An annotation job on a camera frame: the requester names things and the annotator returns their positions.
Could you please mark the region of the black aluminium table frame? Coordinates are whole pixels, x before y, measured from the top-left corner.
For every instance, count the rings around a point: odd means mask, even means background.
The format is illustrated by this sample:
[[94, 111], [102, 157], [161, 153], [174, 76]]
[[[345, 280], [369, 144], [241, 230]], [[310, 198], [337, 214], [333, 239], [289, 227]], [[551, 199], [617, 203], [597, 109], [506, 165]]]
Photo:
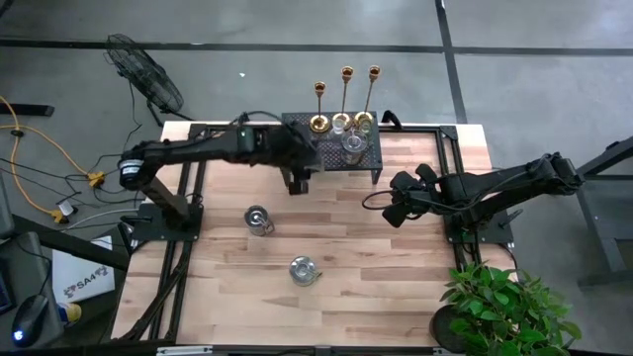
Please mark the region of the black aluminium table frame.
[[[443, 219], [390, 226], [390, 180], [426, 163], [490, 169], [484, 131], [460, 125], [383, 133], [383, 171], [322, 172], [291, 196], [279, 170], [212, 161], [202, 188], [205, 214], [193, 245], [176, 340], [180, 344], [426, 346], [432, 314], [455, 265]], [[262, 206], [275, 230], [253, 235], [244, 220]], [[296, 285], [289, 265], [308, 256], [321, 276]]]

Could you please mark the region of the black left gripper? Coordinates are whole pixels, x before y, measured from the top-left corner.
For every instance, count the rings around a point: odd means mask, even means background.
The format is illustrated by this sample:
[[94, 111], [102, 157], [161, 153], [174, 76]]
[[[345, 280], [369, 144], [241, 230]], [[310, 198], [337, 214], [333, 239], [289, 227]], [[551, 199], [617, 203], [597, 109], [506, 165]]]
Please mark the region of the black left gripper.
[[291, 196], [309, 192], [309, 180], [313, 172], [325, 170], [325, 163], [318, 153], [322, 135], [297, 122], [282, 123], [275, 130], [280, 138], [277, 158], [284, 184]]

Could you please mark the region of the black floor bar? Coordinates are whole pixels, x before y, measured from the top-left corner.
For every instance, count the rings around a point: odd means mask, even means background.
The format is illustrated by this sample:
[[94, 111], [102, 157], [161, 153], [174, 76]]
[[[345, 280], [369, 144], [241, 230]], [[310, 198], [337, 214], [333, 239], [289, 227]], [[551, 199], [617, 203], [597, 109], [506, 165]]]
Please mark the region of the black floor bar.
[[17, 116], [51, 117], [55, 107], [36, 104], [6, 104], [0, 103], [0, 115], [10, 115], [14, 112]]

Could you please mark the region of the green leafy plant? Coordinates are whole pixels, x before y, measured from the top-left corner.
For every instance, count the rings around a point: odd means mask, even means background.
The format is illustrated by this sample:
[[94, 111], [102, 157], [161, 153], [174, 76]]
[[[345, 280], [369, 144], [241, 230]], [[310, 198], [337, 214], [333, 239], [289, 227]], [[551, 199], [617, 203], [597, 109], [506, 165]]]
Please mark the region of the green leafy plant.
[[440, 298], [466, 315], [464, 356], [571, 356], [583, 332], [571, 306], [541, 279], [485, 262], [449, 271]]

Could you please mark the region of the black metal stand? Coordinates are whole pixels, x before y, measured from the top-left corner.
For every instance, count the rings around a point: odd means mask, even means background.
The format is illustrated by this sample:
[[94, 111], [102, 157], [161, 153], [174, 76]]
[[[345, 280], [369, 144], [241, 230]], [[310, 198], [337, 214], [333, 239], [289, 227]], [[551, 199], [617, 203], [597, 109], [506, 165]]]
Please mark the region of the black metal stand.
[[577, 197], [589, 232], [596, 237], [607, 261], [608, 270], [581, 278], [581, 288], [633, 282], [619, 249], [621, 242], [633, 243], [633, 174], [607, 174], [605, 171], [633, 159], [633, 135], [609, 145], [602, 154], [577, 171], [586, 182]]

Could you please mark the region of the black perforated metal shelf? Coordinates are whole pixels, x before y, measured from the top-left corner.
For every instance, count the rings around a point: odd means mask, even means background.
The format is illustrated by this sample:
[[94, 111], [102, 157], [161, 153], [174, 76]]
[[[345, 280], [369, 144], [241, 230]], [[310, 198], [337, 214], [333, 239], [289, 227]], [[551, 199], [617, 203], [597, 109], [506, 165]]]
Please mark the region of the black perforated metal shelf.
[[335, 135], [331, 133], [331, 125], [325, 133], [314, 133], [310, 129], [311, 117], [316, 113], [283, 113], [282, 120], [284, 123], [297, 122], [306, 126], [312, 134], [321, 134], [322, 142], [320, 144], [320, 151], [318, 152], [324, 163], [324, 171], [369, 171], [371, 173], [371, 180], [374, 185], [379, 182], [382, 170], [382, 148], [380, 141], [379, 125], [373, 122], [372, 134], [368, 136], [369, 145], [361, 161], [357, 165], [347, 165], [341, 157], [341, 137], [348, 131], [357, 128], [352, 126], [349, 130], [346, 130], [343, 134]]

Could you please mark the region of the short gold candlestick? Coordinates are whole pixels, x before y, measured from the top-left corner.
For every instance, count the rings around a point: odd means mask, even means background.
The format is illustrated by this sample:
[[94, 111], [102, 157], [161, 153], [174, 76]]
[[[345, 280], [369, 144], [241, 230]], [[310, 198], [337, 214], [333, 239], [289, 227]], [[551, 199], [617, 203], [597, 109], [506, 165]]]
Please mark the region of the short gold candlestick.
[[326, 84], [318, 81], [314, 84], [314, 91], [317, 97], [317, 112], [310, 120], [310, 129], [317, 134], [325, 133], [330, 128], [330, 119], [322, 113], [321, 98], [325, 92]]

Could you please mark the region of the white printed paper sheet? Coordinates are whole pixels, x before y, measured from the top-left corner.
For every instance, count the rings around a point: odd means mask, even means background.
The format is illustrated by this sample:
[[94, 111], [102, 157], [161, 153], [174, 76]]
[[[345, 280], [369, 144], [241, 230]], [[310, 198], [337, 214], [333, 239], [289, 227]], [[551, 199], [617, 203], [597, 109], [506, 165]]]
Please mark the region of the white printed paper sheet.
[[52, 289], [59, 303], [81, 302], [115, 290], [114, 268], [52, 252]]

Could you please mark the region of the black slanted stand leg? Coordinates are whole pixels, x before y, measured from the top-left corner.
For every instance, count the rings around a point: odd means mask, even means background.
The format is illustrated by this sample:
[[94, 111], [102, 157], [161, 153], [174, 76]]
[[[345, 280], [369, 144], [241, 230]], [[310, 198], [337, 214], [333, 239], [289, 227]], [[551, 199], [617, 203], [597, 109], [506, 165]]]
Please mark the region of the black slanted stand leg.
[[118, 270], [127, 271], [130, 258], [115, 250], [96, 245], [90, 241], [61, 232], [37, 222], [13, 215], [17, 232], [34, 232], [40, 240], [40, 245], [68, 253], [74, 257], [91, 262], [100, 263]]

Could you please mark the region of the small yellow blue object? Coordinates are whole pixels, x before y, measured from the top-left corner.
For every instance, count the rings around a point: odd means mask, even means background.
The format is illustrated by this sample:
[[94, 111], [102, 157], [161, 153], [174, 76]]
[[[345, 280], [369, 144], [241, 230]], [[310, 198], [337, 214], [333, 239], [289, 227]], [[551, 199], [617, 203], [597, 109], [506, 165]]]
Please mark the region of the small yellow blue object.
[[71, 327], [76, 324], [82, 317], [82, 308], [75, 303], [58, 303], [57, 310], [61, 322], [65, 327]]

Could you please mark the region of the black plant pot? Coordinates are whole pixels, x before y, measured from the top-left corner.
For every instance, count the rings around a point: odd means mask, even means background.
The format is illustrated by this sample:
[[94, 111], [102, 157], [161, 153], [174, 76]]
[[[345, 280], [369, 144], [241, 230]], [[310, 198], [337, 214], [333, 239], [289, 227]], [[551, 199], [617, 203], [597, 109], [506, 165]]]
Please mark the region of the black plant pot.
[[429, 332], [439, 346], [451, 353], [466, 352], [464, 329], [470, 326], [466, 315], [453, 306], [437, 310], [429, 322]]

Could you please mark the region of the grey side desk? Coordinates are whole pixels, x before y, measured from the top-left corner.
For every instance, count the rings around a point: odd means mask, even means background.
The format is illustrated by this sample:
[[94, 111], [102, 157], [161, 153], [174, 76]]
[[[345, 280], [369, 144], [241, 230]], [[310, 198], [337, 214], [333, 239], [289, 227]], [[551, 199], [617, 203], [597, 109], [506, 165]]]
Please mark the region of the grey side desk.
[[[0, 309], [0, 352], [47, 348], [60, 338], [64, 326], [51, 287], [51, 261], [35, 233], [14, 236], [0, 244], [0, 276], [14, 303], [6, 311]], [[33, 345], [17, 347], [11, 339], [12, 322], [19, 305], [37, 294], [48, 298], [42, 333]]]

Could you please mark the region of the black computer mouse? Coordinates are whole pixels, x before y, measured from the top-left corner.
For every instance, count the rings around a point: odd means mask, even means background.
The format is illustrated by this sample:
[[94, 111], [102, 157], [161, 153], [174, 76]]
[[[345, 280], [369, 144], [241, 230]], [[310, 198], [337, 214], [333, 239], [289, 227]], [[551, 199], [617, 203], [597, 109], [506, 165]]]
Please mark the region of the black computer mouse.
[[11, 328], [11, 339], [17, 347], [33, 345], [44, 325], [48, 298], [42, 294], [27, 297], [18, 307]]

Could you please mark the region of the black floor fan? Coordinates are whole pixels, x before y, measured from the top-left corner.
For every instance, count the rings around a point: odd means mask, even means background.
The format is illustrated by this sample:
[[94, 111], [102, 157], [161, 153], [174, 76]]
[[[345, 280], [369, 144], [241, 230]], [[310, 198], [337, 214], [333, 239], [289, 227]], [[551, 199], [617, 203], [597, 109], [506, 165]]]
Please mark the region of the black floor fan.
[[111, 34], [106, 40], [106, 54], [124, 77], [145, 98], [154, 121], [159, 127], [161, 114], [173, 115], [186, 121], [194, 119], [181, 114], [184, 99], [166, 70], [130, 37]]

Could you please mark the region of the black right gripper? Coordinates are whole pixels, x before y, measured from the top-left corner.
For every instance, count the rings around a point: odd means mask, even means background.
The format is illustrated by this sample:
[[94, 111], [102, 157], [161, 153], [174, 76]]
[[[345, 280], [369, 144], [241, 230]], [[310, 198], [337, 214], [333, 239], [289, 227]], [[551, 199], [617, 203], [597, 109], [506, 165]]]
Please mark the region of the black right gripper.
[[448, 214], [443, 207], [439, 192], [435, 187], [437, 175], [430, 165], [421, 163], [415, 169], [416, 178], [406, 171], [398, 172], [390, 182], [393, 193], [411, 193], [409, 202], [411, 211], [405, 203], [393, 203], [385, 207], [382, 217], [395, 228], [399, 228], [409, 219], [419, 219], [422, 215], [431, 213], [439, 216]]

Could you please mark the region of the clear glass jar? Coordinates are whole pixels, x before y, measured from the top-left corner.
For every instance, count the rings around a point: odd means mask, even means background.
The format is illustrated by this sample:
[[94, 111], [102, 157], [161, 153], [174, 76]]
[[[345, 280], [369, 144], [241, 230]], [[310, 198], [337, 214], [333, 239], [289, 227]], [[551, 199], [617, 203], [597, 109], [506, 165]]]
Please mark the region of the clear glass jar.
[[251, 206], [244, 213], [244, 220], [249, 231], [256, 236], [265, 236], [275, 230], [268, 212], [262, 206]]
[[347, 165], [357, 165], [369, 145], [368, 137], [355, 129], [346, 132], [341, 137], [341, 157]]

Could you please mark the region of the tall gold candlestick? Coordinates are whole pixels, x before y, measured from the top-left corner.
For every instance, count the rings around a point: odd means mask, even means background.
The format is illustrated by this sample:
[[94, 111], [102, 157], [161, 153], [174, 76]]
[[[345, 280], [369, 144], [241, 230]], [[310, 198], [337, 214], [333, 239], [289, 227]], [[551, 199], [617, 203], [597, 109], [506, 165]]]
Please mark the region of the tall gold candlestick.
[[345, 105], [346, 105], [346, 97], [347, 97], [347, 87], [348, 87], [348, 83], [350, 82], [353, 76], [353, 73], [354, 73], [354, 69], [351, 66], [343, 66], [341, 68], [341, 78], [343, 82], [341, 107], [340, 107], [340, 111], [333, 116], [335, 117], [337, 115], [340, 115], [340, 116], [345, 117], [346, 119], [345, 130], [348, 130], [349, 127], [351, 126], [350, 124], [351, 119], [349, 118], [349, 115], [345, 113]]
[[368, 118], [368, 119], [373, 120], [373, 115], [369, 112], [369, 104], [371, 100], [374, 83], [379, 78], [380, 74], [381, 74], [381, 68], [378, 65], [371, 65], [369, 67], [369, 88], [368, 88], [368, 92], [366, 96], [364, 109], [361, 112], [358, 112], [354, 117], [356, 128], [357, 128], [357, 122], [361, 118]]

